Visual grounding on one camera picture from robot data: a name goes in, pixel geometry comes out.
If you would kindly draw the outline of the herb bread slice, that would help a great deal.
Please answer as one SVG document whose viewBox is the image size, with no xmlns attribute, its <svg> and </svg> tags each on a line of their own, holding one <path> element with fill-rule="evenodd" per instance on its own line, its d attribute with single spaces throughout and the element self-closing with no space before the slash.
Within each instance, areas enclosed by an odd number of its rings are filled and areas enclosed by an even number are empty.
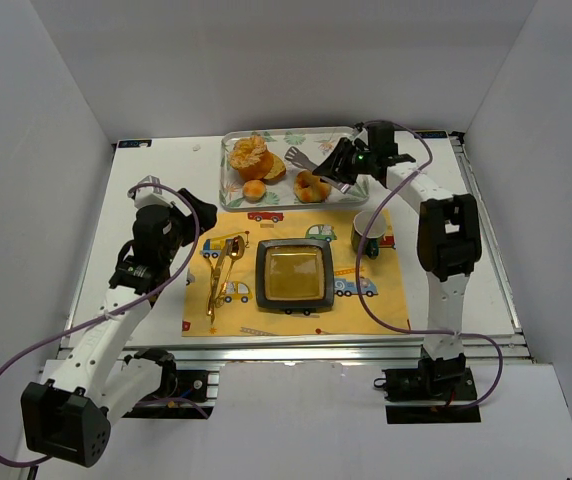
<svg viewBox="0 0 572 480">
<path fill-rule="evenodd" d="M 286 166 L 283 160 L 276 154 L 271 154 L 273 164 L 270 171 L 263 177 L 263 181 L 267 184 L 275 184 L 286 175 Z"/>
</svg>

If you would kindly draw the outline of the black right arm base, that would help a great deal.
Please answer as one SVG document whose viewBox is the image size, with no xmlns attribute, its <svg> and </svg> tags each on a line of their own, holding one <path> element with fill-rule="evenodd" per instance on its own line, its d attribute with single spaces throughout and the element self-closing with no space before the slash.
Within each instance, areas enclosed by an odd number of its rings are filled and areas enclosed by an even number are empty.
<svg viewBox="0 0 572 480">
<path fill-rule="evenodd" d="M 383 370 L 373 380 L 383 393 L 389 425 L 474 424 L 482 418 L 478 406 L 464 408 L 477 400 L 470 368 L 459 380 L 447 381 L 431 393 L 417 368 Z"/>
</svg>

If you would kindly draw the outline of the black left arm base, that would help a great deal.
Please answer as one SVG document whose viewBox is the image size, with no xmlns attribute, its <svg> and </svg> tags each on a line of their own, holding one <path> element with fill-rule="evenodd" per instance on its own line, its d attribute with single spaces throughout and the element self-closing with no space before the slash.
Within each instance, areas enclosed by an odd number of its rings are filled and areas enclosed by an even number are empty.
<svg viewBox="0 0 572 480">
<path fill-rule="evenodd" d="M 213 406 L 207 403 L 214 400 L 208 389 L 214 386 L 207 370 L 181 369 L 175 357 L 163 349 L 144 349 L 134 355 L 124 357 L 124 367 L 136 360 L 154 363 L 162 369 L 161 386 L 145 395 L 130 411 L 124 414 L 128 419 L 162 420 L 207 420 Z"/>
</svg>

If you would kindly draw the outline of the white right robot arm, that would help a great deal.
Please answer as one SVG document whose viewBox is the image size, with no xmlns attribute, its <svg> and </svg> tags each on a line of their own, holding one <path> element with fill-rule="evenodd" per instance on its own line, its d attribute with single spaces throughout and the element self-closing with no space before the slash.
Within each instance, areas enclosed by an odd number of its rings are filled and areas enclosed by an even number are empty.
<svg viewBox="0 0 572 480">
<path fill-rule="evenodd" d="M 433 159 L 431 151 L 422 164 L 400 152 L 395 135 L 408 128 L 378 120 L 359 123 L 355 130 L 367 138 L 340 140 L 313 174 L 350 185 L 368 175 L 418 214 L 417 257 L 429 288 L 419 368 L 431 379 L 459 377 L 466 368 L 461 339 L 464 295 L 482 254 L 477 201 L 440 187 L 424 172 Z"/>
</svg>

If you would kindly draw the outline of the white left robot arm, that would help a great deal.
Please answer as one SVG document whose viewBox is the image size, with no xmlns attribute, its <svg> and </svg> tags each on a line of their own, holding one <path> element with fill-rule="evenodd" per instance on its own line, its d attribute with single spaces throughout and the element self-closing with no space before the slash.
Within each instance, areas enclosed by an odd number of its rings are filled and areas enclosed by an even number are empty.
<svg viewBox="0 0 572 480">
<path fill-rule="evenodd" d="M 148 184 L 130 194 L 136 208 L 132 237 L 117 255 L 98 321 L 43 383 L 30 383 L 20 404 L 29 450 L 83 467 L 104 453 L 111 429 L 147 396 L 166 398 L 177 386 L 173 355 L 149 348 L 112 369 L 137 326 L 168 283 L 177 252 L 196 247 L 217 221 L 215 205 L 188 190 Z"/>
</svg>

